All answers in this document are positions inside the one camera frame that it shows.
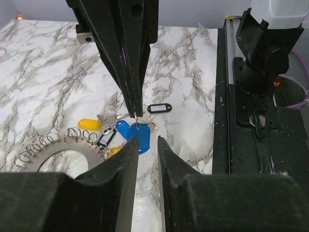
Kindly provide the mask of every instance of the gray veining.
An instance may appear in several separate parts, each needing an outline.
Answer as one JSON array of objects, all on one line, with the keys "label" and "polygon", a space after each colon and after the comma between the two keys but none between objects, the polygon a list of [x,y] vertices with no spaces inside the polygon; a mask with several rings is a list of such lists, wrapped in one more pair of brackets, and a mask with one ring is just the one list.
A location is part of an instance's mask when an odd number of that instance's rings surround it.
[{"label": "gray veining", "polygon": [[[139,156],[132,231],[161,231],[156,141],[159,135],[183,160],[211,174],[216,76],[216,29],[160,27],[151,45],[144,104],[170,103],[152,115],[159,130]],[[82,118],[126,113],[121,91],[94,43],[80,45],[75,24],[12,21],[0,31],[0,170],[38,135],[63,134]],[[118,133],[111,147],[124,142]],[[74,151],[50,158],[42,171],[76,177],[87,170]]]}]

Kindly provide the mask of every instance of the silver key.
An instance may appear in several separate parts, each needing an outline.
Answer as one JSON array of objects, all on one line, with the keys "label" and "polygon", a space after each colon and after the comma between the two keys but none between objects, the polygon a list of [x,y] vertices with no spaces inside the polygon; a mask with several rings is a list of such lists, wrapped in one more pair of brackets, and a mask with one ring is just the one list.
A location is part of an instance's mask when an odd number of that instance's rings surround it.
[{"label": "silver key", "polygon": [[102,123],[102,127],[101,127],[102,134],[106,135],[106,134],[113,132],[114,125],[117,121],[119,121],[120,119],[123,119],[125,117],[129,117],[129,114],[112,116],[112,117],[108,117],[108,118],[104,118],[103,115],[97,115],[97,117],[98,117],[99,121]]},{"label": "silver key", "polygon": [[151,131],[157,131],[158,130],[158,126],[156,125],[156,123],[154,123],[151,118],[150,118],[150,113],[147,111],[147,105],[143,106],[143,117],[138,117],[138,121],[140,123],[146,123],[148,124],[148,126],[150,127]]}]

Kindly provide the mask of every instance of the key tag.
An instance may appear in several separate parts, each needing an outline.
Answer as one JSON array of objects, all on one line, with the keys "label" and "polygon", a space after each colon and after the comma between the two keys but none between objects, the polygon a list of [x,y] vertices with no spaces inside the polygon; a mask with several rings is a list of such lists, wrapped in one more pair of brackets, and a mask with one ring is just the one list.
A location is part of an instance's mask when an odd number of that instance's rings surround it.
[{"label": "key tag", "polygon": [[132,124],[126,133],[126,138],[129,141],[135,135],[139,138],[139,154],[143,154],[150,148],[150,128],[147,124],[139,123],[139,129],[136,124]]},{"label": "key tag", "polygon": [[112,157],[113,155],[115,155],[118,151],[121,150],[122,147],[120,146],[116,146],[116,147],[112,147],[110,149],[110,151],[108,152],[108,158]]},{"label": "key tag", "polygon": [[77,123],[77,126],[81,129],[97,131],[101,127],[101,122],[98,120],[83,118]]},{"label": "key tag", "polygon": [[167,113],[172,110],[172,106],[168,103],[153,104],[147,107],[150,114]]},{"label": "key tag", "polygon": [[102,134],[97,141],[97,146],[100,149],[107,148],[108,145],[111,143],[112,139],[114,138],[114,136],[116,135],[116,133],[117,133],[117,130],[114,129],[113,133],[109,133],[107,135]]},{"label": "key tag", "polygon": [[118,122],[116,122],[115,124],[115,128],[120,132],[120,134],[125,138],[126,138],[126,132],[129,129],[129,124],[124,121],[124,120],[119,120]]}]

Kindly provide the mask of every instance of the white wall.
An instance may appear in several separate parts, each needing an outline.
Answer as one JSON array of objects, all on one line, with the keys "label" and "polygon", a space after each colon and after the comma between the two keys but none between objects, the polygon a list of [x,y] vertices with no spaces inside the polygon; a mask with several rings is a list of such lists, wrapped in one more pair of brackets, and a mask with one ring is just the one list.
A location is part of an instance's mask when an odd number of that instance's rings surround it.
[{"label": "white wall", "polygon": [[[76,21],[65,0],[12,0],[24,19]],[[251,0],[159,0],[162,26],[222,27],[226,15],[242,15]]]},{"label": "white wall", "polygon": [[11,0],[0,0],[0,29],[18,15],[17,7]]}]

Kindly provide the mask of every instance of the screw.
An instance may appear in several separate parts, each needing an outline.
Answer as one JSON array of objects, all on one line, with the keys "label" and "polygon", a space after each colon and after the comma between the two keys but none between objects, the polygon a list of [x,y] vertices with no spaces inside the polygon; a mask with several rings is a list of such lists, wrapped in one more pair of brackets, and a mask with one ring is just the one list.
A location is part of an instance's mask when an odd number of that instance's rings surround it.
[{"label": "screw", "polygon": [[289,175],[287,171],[281,171],[280,174],[284,175],[284,176],[288,176]]}]

